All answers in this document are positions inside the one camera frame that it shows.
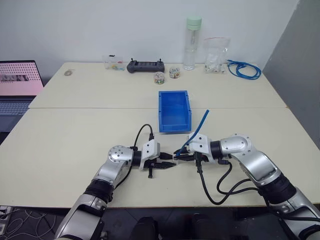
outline black cable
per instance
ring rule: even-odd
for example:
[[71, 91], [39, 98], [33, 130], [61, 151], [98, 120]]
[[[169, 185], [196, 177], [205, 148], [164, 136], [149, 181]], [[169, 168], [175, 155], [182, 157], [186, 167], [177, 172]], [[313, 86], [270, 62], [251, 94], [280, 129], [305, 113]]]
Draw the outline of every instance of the black cable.
[[56, 235], [56, 232], [52, 229], [52, 226], [50, 226], [50, 223], [46, 216], [43, 217], [44, 221], [46, 222], [47, 226], [49, 227], [50, 231], [53, 233], [53, 235]]
[[119, 186], [127, 179], [127, 177], [129, 176], [129, 174], [130, 174], [130, 172], [131, 172], [131, 169], [132, 169], [132, 165], [130, 166], [128, 173], [127, 173], [127, 174], [125, 175], [125, 177], [115, 186], [114, 189], [117, 189], [117, 187], [119, 187]]
[[227, 194], [224, 196], [224, 198], [223, 198], [221, 201], [214, 201], [214, 200], [211, 198], [211, 196], [210, 196], [210, 194], [209, 194], [209, 192], [208, 192], [208, 190], [207, 190], [206, 183], [205, 183], [205, 179], [204, 179], [204, 175], [203, 175], [202, 171], [199, 170], [198, 172], [199, 172], [199, 174], [200, 174], [200, 178], [201, 178], [203, 190], [204, 190], [206, 196], [208, 197], [208, 199], [210, 200], [210, 202], [213, 203], [214, 205], [221, 205], [221, 204], [223, 204], [223, 203], [227, 200], [227, 198], [232, 195], [231, 193], [233, 192], [233, 190], [235, 190], [240, 184], [242, 184], [242, 183], [244, 183], [244, 182], [247, 181], [246, 179], [239, 181], [236, 185], [234, 185], [234, 186], [230, 189], [229, 192], [227, 192]]
[[[138, 141], [139, 135], [140, 135], [142, 129], [143, 129], [145, 126], [148, 126], [148, 127], [150, 128], [149, 141], [152, 140], [152, 139], [154, 139], [154, 132], [152, 131], [152, 126], [151, 126], [150, 124], [146, 123], [146, 124], [142, 125], [142, 127], [141, 127], [140, 130], [138, 131], [138, 134], [137, 134], [136, 137], [135, 137], [135, 141], [134, 141], [134, 145], [133, 145], [134, 147], [137, 145], [137, 141]], [[127, 174], [125, 175], [125, 177], [115, 186], [114, 189], [117, 189], [117, 187], [119, 187], [119, 186], [127, 179], [127, 177], [129, 176], [129, 174], [130, 174], [130, 172], [131, 172], [131, 169], [132, 169], [132, 165], [130, 166], [128, 173], [127, 173]]]
[[139, 135], [140, 135], [142, 129], [143, 129], [145, 126], [148, 126], [148, 127], [150, 128], [150, 136], [153, 136], [153, 135], [154, 135], [154, 133], [153, 133], [153, 131], [152, 131], [151, 125], [150, 125], [150, 124], [144, 124], [144, 125], [140, 128], [140, 130], [138, 131], [138, 134], [136, 135], [136, 138], [135, 138], [135, 141], [134, 141], [134, 145], [133, 145], [134, 147], [137, 145], [137, 140], [138, 140], [138, 138], [139, 138]]
[[269, 212], [280, 218], [280, 219], [284, 219], [284, 220], [292, 220], [292, 221], [310, 221], [310, 222], [320, 222], [320, 218], [317, 218], [317, 217], [302, 217], [302, 216], [285, 216], [285, 215], [281, 215], [279, 214], [278, 212], [276, 212], [275, 210], [273, 210], [271, 207], [270, 207], [270, 203], [269, 201], [267, 200], [266, 197], [262, 196], [264, 201], [265, 201], [265, 205], [266, 205], [266, 208], [269, 210]]
[[[221, 193], [221, 194], [224, 194], [224, 195], [227, 195], [228, 192], [225, 192], [225, 191], [222, 191], [220, 190], [220, 185], [222, 183], [222, 181], [229, 175], [229, 173], [231, 172], [232, 170], [232, 164], [231, 162], [228, 163], [229, 164], [229, 169], [228, 171], [226, 171], [226, 173], [219, 179], [218, 183], [216, 184], [216, 190]], [[245, 182], [250, 182], [251, 180], [249, 178], [246, 178], [242, 181], [240, 181], [241, 183], [245, 183]], [[240, 193], [243, 193], [245, 191], [250, 191], [250, 190], [255, 190], [255, 191], [258, 191], [258, 188], [256, 187], [247, 187], [247, 188], [244, 188], [244, 189], [240, 189], [240, 190], [237, 190], [237, 191], [233, 191], [230, 193], [230, 195], [234, 195], [234, 194], [240, 194]]]
[[14, 213], [17, 213], [17, 212], [22, 212], [22, 211], [25, 211], [25, 210], [24, 209], [17, 209], [17, 210], [13, 210], [13, 211], [11, 211], [9, 213], [0, 215], [0, 220], [5, 219], [8, 215], [11, 215], [11, 214], [14, 214]]

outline coiled blue cable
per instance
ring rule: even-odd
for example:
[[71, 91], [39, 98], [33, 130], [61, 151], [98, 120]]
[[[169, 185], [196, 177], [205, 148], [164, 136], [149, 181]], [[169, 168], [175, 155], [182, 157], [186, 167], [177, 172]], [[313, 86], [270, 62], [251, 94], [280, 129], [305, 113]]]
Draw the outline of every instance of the coiled blue cable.
[[185, 142], [185, 144], [182, 145], [181, 149], [175, 154], [177, 157], [180, 156], [180, 154], [181, 154], [181, 152], [183, 151], [184, 147], [185, 147], [186, 145], [188, 145], [188, 144], [191, 142], [191, 140], [198, 134], [198, 132], [200, 131], [202, 125], [204, 124], [204, 122], [205, 122], [205, 120], [206, 120], [206, 117], [207, 117], [208, 113], [209, 113], [209, 110], [207, 109], [207, 110], [205, 111], [202, 119], [201, 119], [201, 122], [200, 122], [199, 126], [198, 126], [197, 129], [195, 130], [194, 134], [188, 139], [188, 141]]
[[[233, 73], [230, 69], [230, 66], [232, 65], [236, 65], [236, 68], [235, 68], [235, 73]], [[248, 76], [248, 75], [245, 75], [243, 73], [241, 73], [239, 70], [240, 69], [243, 69], [245, 67], [251, 67], [253, 69], [255, 69], [256, 73], [255, 75], [253, 76]], [[231, 74], [235, 75], [236, 77], [239, 77], [239, 78], [243, 78], [243, 79], [247, 79], [247, 80], [256, 80], [260, 77], [261, 75], [261, 70], [260, 68], [258, 68], [257, 66], [254, 66], [250, 63], [247, 63], [247, 62], [243, 62], [243, 61], [233, 61], [233, 60], [229, 60], [228, 59], [228, 69], [230, 71]]]

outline black remote controller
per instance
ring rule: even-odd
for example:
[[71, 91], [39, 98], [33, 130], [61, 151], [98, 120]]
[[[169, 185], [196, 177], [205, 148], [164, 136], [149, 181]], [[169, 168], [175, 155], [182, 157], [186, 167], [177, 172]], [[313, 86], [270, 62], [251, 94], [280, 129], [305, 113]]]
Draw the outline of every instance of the black remote controller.
[[126, 66], [129, 73], [134, 72], [165, 72], [165, 64], [161, 61], [136, 61], [131, 58], [131, 62]]

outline table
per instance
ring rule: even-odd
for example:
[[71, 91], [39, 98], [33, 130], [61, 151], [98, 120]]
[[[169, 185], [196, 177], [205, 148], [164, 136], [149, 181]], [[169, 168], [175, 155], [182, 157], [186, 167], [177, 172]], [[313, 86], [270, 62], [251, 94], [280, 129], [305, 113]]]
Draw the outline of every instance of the table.
[[[153, 73], [105, 69], [103, 63], [67, 62], [56, 72], [30, 108], [158, 108], [158, 91], [188, 90], [191, 108], [284, 108], [285, 103], [262, 74], [246, 80], [225, 74], [204, 73], [204, 65], [154, 84]], [[73, 74], [65, 76], [67, 70]]]
[[[161, 151], [172, 153], [186, 140], [186, 134], [158, 133], [157, 109], [29, 109], [0, 145], [0, 205], [70, 208], [84, 192], [114, 145], [132, 146], [140, 126], [153, 126]], [[192, 109], [192, 129], [204, 109]], [[213, 141], [243, 133], [313, 202], [320, 202], [320, 152], [287, 108], [210, 109], [200, 133]], [[143, 131], [138, 146], [148, 140]], [[239, 165], [221, 188], [228, 190], [246, 178]], [[203, 164], [211, 196], [227, 166]], [[170, 169], [131, 171], [114, 191], [109, 207], [196, 207], [213, 206], [207, 199], [193, 162]], [[263, 206], [256, 192], [231, 196], [223, 206]]]

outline laptop keyboard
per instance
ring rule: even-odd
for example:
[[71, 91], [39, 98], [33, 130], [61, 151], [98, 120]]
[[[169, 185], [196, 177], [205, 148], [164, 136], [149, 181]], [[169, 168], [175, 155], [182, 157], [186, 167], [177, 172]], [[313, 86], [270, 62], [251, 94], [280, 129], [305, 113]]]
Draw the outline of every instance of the laptop keyboard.
[[28, 110], [29, 102], [0, 102], [0, 115], [23, 115]]

